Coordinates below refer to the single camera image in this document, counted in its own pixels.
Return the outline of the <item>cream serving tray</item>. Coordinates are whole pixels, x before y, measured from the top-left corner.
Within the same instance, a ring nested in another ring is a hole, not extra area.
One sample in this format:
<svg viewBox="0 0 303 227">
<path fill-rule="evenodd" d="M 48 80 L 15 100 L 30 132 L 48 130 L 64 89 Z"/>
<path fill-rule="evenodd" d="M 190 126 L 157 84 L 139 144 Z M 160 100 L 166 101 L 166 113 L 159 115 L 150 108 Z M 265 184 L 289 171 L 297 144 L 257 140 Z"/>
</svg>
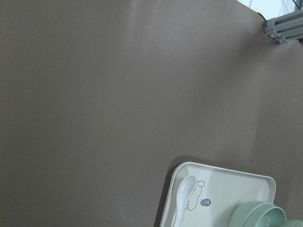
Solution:
<svg viewBox="0 0 303 227">
<path fill-rule="evenodd" d="M 275 198 L 276 182 L 272 177 L 183 162 L 172 173 L 159 226 L 173 225 L 177 189 L 188 175 L 195 176 L 196 186 L 185 205 L 184 227 L 226 227 L 232 212 L 241 204 L 273 203 Z"/>
</svg>

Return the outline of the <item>white plastic spoon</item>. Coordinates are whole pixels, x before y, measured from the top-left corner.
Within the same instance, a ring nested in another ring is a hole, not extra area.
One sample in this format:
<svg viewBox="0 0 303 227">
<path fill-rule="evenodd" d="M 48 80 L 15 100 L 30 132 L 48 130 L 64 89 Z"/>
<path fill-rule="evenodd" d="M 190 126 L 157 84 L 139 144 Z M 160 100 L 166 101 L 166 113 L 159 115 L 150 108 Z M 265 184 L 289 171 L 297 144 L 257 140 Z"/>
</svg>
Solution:
<svg viewBox="0 0 303 227">
<path fill-rule="evenodd" d="M 184 209 L 189 197 L 193 193 L 196 178 L 193 175 L 186 176 L 180 183 L 176 195 L 176 214 L 173 227 L 180 227 L 183 219 Z"/>
</svg>

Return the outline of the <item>aluminium frame post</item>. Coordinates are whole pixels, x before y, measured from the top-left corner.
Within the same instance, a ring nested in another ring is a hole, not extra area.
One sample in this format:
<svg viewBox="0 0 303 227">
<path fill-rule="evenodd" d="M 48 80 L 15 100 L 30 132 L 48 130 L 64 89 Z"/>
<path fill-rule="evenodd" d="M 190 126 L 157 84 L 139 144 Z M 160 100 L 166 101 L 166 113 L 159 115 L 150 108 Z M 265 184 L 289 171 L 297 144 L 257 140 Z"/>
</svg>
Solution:
<svg viewBox="0 0 303 227">
<path fill-rule="evenodd" d="M 279 44 L 302 39 L 303 9 L 266 20 L 264 33 Z"/>
</svg>

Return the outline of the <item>green bowl on tray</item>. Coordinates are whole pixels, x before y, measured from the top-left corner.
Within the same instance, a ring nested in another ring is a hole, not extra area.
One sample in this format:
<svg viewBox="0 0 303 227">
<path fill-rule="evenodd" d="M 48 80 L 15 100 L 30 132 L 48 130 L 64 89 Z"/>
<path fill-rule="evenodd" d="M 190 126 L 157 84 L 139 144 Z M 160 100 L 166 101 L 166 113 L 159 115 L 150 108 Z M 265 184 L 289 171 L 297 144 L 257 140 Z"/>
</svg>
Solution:
<svg viewBox="0 0 303 227">
<path fill-rule="evenodd" d="M 242 227 L 244 226 L 247 218 L 253 213 L 254 210 L 265 206 L 266 208 L 274 207 L 272 203 L 263 201 L 248 201 L 239 205 L 232 213 L 229 220 L 229 227 Z"/>
</svg>

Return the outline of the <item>green bowl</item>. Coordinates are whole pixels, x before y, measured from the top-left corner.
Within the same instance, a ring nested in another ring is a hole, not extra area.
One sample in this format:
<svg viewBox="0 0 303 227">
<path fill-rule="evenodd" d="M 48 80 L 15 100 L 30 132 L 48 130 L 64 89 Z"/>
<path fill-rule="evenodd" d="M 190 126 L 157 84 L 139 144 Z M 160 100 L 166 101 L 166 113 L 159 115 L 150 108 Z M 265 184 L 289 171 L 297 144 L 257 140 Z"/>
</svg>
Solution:
<svg viewBox="0 0 303 227">
<path fill-rule="evenodd" d="M 288 220 L 280 225 L 280 227 L 303 227 L 302 220 Z"/>
<path fill-rule="evenodd" d="M 263 201 L 248 201 L 239 205 L 232 213 L 229 220 L 229 227 L 242 227 L 244 226 L 247 218 L 253 213 L 254 210 L 265 206 L 266 208 L 274 207 L 272 203 Z"/>
<path fill-rule="evenodd" d="M 269 204 L 256 208 L 248 217 L 246 227 L 279 227 L 286 222 L 285 212 Z"/>
</svg>

